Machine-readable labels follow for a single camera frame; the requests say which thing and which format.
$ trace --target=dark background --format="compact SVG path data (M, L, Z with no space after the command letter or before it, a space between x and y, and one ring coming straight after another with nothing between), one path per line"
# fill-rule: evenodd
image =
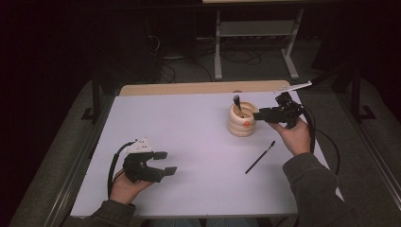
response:
M0 154L4 206L0 225L6 226L74 99L94 72L110 94L127 83L152 83L159 77L158 62L148 53L147 34L196 58L191 46L196 45L197 36L214 36L215 13L158 13L150 20L149 14L139 12L82 13L71 9L71 1L7 0L0 4L2 142L6 144ZM323 70L356 54L362 76L376 86L401 119L397 9L390 1L346 8L309 7L298 38L323 40L314 64ZM263 19L267 13L253 10L225 15L227 19ZM278 10L268 15L284 14Z

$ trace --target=pen holder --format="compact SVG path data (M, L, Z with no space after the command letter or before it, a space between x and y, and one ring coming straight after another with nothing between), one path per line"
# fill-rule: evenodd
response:
M233 104L230 107L227 127L233 135L249 136L254 132L256 121L253 119L253 113L257 113L258 109L251 102L241 101L240 104L244 118L242 118L239 108Z

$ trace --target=metal leg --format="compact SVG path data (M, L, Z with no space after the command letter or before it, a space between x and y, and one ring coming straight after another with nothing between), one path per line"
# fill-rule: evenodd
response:
M287 69L288 69L289 74L291 75L292 79L299 78L297 70L295 69L294 63L292 62L290 55L291 55L292 47L294 46L295 40L297 38L298 29L300 27L303 15L304 15L304 9L299 9L297 18L295 19L294 25L292 26L292 29L291 29L289 44L288 44L287 48L284 48L281 50L284 61L286 62L286 65L287 65Z
M220 11L216 19L216 53L215 53L215 80L222 80L221 59L220 59Z

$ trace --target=cup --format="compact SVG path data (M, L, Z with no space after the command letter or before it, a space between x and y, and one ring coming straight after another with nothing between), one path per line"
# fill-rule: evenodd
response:
M249 136L254 132L256 121L253 119L253 113L259 112L257 107L248 101L241 101L241 110L233 104L229 110L227 127L230 133L236 136Z

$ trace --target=table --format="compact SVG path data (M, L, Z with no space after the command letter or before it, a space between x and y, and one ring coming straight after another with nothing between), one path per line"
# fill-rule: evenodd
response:
M272 91L286 81L244 81L130 85L110 111L71 212L91 215L107 199L113 155L129 141L147 137L154 151L167 151L149 166L177 166L135 200L142 218L206 218L296 214L295 199L282 165L291 158L278 133L257 122L255 133L236 137L227 130L233 91L258 108L277 106ZM290 93L300 103L295 92ZM275 140L275 146L248 174L245 171ZM315 154L327 166L319 144ZM124 154L116 165L121 168Z

